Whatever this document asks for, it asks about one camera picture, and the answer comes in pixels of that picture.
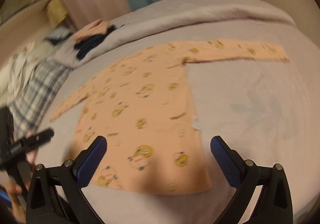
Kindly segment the left hand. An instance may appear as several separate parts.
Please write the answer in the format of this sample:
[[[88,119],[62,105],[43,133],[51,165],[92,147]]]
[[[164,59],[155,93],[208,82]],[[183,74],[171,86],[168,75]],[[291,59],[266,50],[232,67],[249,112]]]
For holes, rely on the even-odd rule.
[[[12,213],[13,217],[18,222],[25,223],[26,211],[18,199],[18,195],[20,195],[22,193],[22,188],[19,185],[14,184],[9,181],[7,183],[5,189],[8,194],[8,197],[11,201],[11,205],[12,205],[11,213]]]

